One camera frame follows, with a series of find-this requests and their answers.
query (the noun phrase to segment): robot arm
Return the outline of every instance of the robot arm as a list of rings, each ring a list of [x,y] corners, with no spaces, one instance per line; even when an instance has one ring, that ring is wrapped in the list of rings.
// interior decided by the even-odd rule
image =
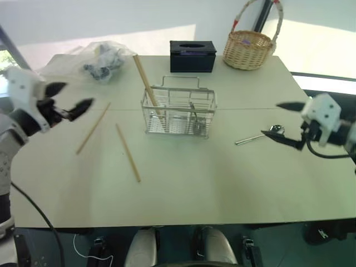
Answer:
[[[341,159],[354,157],[356,152],[356,123],[340,119],[341,107],[327,93],[309,99],[306,103],[281,103],[277,106],[301,112],[304,122],[301,125],[301,140],[286,138],[283,134],[262,131],[267,137],[276,142],[302,150],[306,144],[310,152],[325,159]],[[319,142],[319,146],[327,143],[344,146],[348,155],[322,155],[314,151],[312,141]]]
[[[65,83],[46,83],[29,70],[9,68],[8,94],[14,105],[9,115],[0,114],[0,266],[17,263],[14,244],[14,218],[10,211],[11,162],[16,153],[36,132],[47,132],[62,121],[73,121],[84,114],[93,99],[79,102],[66,111],[55,106],[51,98],[58,94]]]

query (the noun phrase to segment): plastic bag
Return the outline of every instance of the plastic bag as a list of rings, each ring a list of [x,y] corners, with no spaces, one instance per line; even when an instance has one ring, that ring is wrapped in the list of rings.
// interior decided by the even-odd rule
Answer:
[[[70,76],[106,83],[134,53],[126,46],[112,42],[92,42],[86,48],[75,48],[72,53],[55,55],[40,75]]]

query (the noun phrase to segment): wicker basket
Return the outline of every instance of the wicker basket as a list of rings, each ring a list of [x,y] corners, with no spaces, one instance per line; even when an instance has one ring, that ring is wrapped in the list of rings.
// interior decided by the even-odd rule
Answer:
[[[271,0],[278,9],[279,20],[276,33],[271,40],[268,36],[253,31],[237,31],[235,27],[238,24],[242,14],[247,7],[257,0],[248,1],[240,14],[235,18],[233,27],[229,34],[228,42],[224,49],[223,60],[233,68],[241,70],[255,70],[262,66],[266,59],[273,54],[276,49],[276,40],[280,32],[283,20],[283,8],[279,0]]]

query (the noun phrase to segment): wire basket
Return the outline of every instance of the wire basket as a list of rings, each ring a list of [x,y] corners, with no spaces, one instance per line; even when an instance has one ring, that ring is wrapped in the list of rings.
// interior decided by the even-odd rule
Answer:
[[[176,88],[165,86],[167,78],[196,79],[197,88]],[[212,117],[216,110],[213,90],[199,87],[199,78],[191,76],[164,76],[161,85],[151,88],[157,106],[145,90],[142,110],[146,122],[146,132],[194,135],[208,138]]]
[[[279,0],[271,0],[277,7],[279,20],[276,33],[271,40],[268,36],[253,31],[237,31],[235,27],[247,7],[257,0],[248,1],[236,16],[224,49],[223,60],[233,68],[255,70],[262,66],[276,49],[276,40],[283,20],[283,8]]]

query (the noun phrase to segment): tabletop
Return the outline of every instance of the tabletop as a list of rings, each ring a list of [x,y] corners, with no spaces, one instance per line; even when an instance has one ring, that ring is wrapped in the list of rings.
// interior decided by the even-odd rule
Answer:
[[[280,223],[356,216],[350,159],[325,160],[267,137],[234,141],[272,124],[298,138],[300,115],[285,110],[217,110],[210,138],[145,133],[140,110],[108,111],[79,155],[101,111],[37,134],[13,161],[12,179],[55,227]],[[119,123],[142,178],[117,135]],[[319,152],[344,153],[328,146]],[[16,191],[19,227],[45,227]]]
[[[212,73],[170,73],[168,56],[140,58],[151,85],[160,85],[164,75],[198,76],[200,87],[215,91],[219,109],[276,108],[276,103],[305,101],[307,98],[277,56],[270,57],[255,71],[233,69],[223,62],[221,56],[217,56]],[[91,77],[89,80],[68,77],[52,79],[68,81],[65,91],[56,97],[59,106],[70,108],[79,99],[94,97],[96,101],[93,109],[104,109],[108,101],[111,102],[110,110],[141,108],[144,84],[131,58],[106,85],[93,82]],[[196,87],[196,82],[189,80],[184,86]],[[182,86],[181,79],[171,79],[168,85],[177,82]]]

